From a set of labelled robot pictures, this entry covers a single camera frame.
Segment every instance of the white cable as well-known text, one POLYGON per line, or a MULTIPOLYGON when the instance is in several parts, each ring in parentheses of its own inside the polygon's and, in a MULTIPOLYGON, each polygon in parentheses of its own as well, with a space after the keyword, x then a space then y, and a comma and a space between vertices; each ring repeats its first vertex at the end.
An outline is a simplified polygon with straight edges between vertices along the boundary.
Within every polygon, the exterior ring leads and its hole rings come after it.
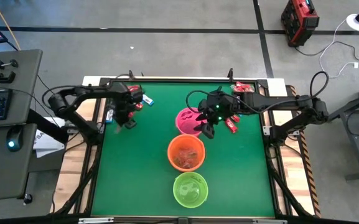
POLYGON ((355 63, 359 64, 359 62, 347 62, 345 65, 343 65, 343 67, 341 68, 340 72, 338 73, 338 75, 336 76, 329 76, 330 78, 337 78, 341 75, 342 71, 345 69, 345 67, 349 64, 354 65, 355 63))
POLYGON ((322 53, 322 54, 320 55, 320 57, 319 57, 319 65, 320 65, 320 67, 322 68, 323 71, 325 71, 325 70, 324 70, 323 65, 322 65, 322 57, 323 57, 324 53, 326 52, 326 50, 334 44, 334 42, 335 42, 335 34, 337 33, 338 28, 340 28, 340 26, 341 26, 346 20, 347 20, 347 19, 344 19, 344 20, 340 23, 340 25, 337 26, 337 28, 336 28, 335 31, 334 31, 333 41, 324 49, 323 53, 322 53))

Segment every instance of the computer mouse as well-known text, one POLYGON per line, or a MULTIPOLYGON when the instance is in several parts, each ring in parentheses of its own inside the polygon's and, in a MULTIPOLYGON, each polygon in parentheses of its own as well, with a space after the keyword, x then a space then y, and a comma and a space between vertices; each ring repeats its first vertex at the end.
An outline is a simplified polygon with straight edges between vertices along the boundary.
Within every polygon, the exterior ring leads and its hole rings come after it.
POLYGON ((11 152, 17 152, 23 145, 23 126, 13 126, 6 134, 7 148, 11 152))

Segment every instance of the green table surface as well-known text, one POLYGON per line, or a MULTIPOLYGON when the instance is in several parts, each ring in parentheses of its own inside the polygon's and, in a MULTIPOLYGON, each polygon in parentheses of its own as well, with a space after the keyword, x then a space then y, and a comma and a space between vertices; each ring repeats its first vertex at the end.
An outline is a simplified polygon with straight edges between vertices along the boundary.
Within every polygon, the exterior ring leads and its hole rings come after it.
MULTIPOLYGON (((223 91, 231 92, 229 84, 223 91)), ((169 163, 167 147, 179 135, 177 113, 192 90, 216 90, 217 84, 143 83, 154 105, 136 112, 137 126, 116 131, 108 124, 92 207, 94 216, 273 217, 273 200, 258 115, 243 116, 232 134, 221 122, 215 138, 200 135, 206 148, 196 170, 208 183, 208 198, 197 208, 177 203, 172 192, 180 174, 169 163)), ((205 98, 194 93, 190 104, 205 98)))

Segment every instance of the red snack packet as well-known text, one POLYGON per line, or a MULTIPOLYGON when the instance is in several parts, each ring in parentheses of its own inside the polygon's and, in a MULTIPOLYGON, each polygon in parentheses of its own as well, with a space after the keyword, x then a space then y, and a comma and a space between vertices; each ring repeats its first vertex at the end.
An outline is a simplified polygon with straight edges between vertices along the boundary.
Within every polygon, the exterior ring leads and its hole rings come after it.
POLYGON ((140 88, 140 86, 139 86, 139 85, 133 85, 133 86, 128 86, 128 88, 129 88, 129 90, 130 90, 131 92, 133 92, 133 91, 135 91, 135 90, 138 90, 138 89, 140 88))
POLYGON ((234 122, 238 123, 240 121, 240 117, 237 115, 233 115, 230 117, 234 122))
POLYGON ((143 108, 143 104, 138 103, 137 105, 135 105, 135 110, 140 111, 143 108))
POLYGON ((226 119, 225 124, 233 134, 235 134, 237 132, 237 127, 235 126, 235 124, 233 122, 231 122, 231 120, 229 118, 226 119))
POLYGON ((130 113, 128 114, 128 118, 129 118, 129 119, 132 119, 132 118, 134 117, 134 115, 135 115, 135 112, 130 112, 130 113))
POLYGON ((236 85, 231 86, 233 91, 236 92, 255 92, 254 86, 251 84, 244 84, 241 82, 236 82, 236 85))

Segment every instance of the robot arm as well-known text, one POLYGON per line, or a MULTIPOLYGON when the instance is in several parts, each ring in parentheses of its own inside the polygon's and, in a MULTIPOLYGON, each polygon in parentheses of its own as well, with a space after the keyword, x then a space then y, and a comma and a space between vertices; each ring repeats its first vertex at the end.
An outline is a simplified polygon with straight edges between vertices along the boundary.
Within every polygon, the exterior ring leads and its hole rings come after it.
POLYGON ((214 138, 214 124, 225 121, 234 114, 260 114, 271 110, 294 110, 301 114, 281 126, 269 130, 269 142, 282 144, 287 135, 300 131, 308 124, 322 124, 327 121, 328 112, 323 101, 316 97, 304 96, 263 96, 259 93, 238 93, 231 95, 221 91, 221 87, 207 94, 207 99, 198 105, 197 120, 207 120, 197 126, 208 138, 214 138))
POLYGON ((83 134, 84 140, 90 144, 100 143, 101 136, 97 125, 91 121, 85 121, 76 110, 84 100, 111 98, 114 101, 113 119, 120 125, 134 122, 128 118, 130 112, 135 111, 135 105, 142 101, 142 88, 130 91, 122 82, 109 82, 106 86, 75 86, 60 90, 49 99, 49 105, 56 116, 69 120, 77 126, 83 134), (76 96, 73 103, 67 102, 67 96, 76 96))

